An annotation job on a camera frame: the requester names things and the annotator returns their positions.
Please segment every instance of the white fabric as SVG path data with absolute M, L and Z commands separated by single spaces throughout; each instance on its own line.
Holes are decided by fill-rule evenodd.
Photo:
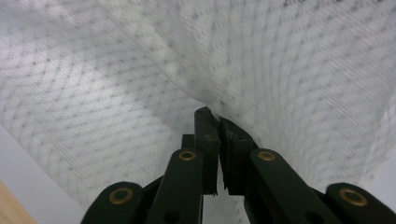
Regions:
M 320 190 L 394 149 L 393 0 L 2 1 L 0 57 L 1 124 L 85 208 L 162 175 L 203 105 Z

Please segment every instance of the white surface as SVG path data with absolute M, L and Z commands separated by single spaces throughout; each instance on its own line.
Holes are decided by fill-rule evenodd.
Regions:
M 395 11 L 394 0 L 0 1 L 0 122 L 83 208 L 111 183 L 162 175 L 194 100 L 314 188 L 364 183 L 396 149 Z M 205 204 L 213 222 L 242 218 L 239 201 L 223 204 L 233 212 Z
M 0 181 L 38 224 L 74 224 L 84 211 L 0 126 Z

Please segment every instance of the white mesh fabric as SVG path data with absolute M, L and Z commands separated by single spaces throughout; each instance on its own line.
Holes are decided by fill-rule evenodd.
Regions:
M 162 175 L 203 104 L 321 190 L 394 149 L 392 0 L 12 0 L 0 18 L 1 124 L 85 208 Z M 209 201 L 207 223 L 247 221 Z

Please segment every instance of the wooden surface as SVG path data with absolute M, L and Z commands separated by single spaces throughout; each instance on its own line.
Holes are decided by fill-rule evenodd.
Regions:
M 0 182 L 0 223 L 35 223 L 20 203 L 12 196 L 6 186 Z

